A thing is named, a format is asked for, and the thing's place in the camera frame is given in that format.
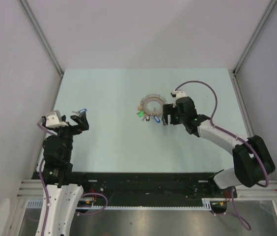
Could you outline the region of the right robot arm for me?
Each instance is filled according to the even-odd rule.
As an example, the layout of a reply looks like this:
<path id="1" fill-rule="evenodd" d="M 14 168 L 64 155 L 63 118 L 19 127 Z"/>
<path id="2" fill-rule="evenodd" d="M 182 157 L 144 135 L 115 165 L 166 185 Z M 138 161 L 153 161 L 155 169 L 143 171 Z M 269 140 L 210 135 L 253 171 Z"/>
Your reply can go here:
<path id="1" fill-rule="evenodd" d="M 260 136 L 241 137 L 212 124 L 212 119 L 198 114 L 190 97 L 178 98 L 175 103 L 163 105 L 164 125 L 181 124 L 190 135 L 211 141 L 226 150 L 233 158 L 233 167 L 217 172 L 208 192 L 220 197 L 228 187 L 244 185 L 253 187 L 269 183 L 269 174 L 276 169 L 264 140 Z"/>

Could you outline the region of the key with blue tag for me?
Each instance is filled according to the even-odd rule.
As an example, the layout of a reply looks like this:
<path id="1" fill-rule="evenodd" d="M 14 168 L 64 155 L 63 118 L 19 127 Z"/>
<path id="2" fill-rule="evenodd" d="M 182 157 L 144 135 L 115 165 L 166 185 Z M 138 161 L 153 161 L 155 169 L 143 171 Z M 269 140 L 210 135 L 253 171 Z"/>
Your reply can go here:
<path id="1" fill-rule="evenodd" d="M 74 113 L 76 115 L 82 114 L 83 112 L 87 112 L 87 109 L 80 109 L 78 111 L 72 111 L 72 113 Z"/>

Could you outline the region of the large metal keyring disc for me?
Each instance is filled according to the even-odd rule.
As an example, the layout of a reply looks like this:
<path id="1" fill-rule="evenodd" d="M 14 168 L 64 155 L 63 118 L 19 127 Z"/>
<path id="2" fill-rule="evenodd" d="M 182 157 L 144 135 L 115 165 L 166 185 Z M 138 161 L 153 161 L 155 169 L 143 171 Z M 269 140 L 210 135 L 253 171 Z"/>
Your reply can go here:
<path id="1" fill-rule="evenodd" d="M 144 116 L 150 116 L 150 119 L 154 119 L 154 116 L 161 118 L 164 104 L 166 104 L 164 97 L 159 94 L 148 94 L 140 101 L 138 112 L 143 110 Z"/>

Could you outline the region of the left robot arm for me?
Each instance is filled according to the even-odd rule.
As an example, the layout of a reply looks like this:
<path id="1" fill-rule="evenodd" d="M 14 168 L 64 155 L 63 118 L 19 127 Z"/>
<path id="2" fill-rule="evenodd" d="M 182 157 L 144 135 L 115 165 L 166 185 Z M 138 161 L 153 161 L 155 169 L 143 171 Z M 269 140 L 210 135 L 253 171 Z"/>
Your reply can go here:
<path id="1" fill-rule="evenodd" d="M 73 173 L 73 138 L 89 129 L 86 110 L 74 112 L 71 125 L 58 110 L 45 114 L 37 123 L 49 136 L 43 141 L 39 178 L 43 186 L 43 205 L 36 235 L 67 236 L 81 197 L 90 185 L 86 174 Z"/>

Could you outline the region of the key with green tag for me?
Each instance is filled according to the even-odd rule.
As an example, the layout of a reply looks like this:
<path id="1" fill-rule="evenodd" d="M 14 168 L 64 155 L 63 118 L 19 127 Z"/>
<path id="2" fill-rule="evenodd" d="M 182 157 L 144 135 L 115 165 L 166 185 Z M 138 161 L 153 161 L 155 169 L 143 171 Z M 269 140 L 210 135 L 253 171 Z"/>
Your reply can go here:
<path id="1" fill-rule="evenodd" d="M 142 110 L 142 111 L 139 111 L 138 113 L 137 113 L 137 115 L 139 116 L 139 117 L 143 117 L 144 116 L 144 111 Z"/>

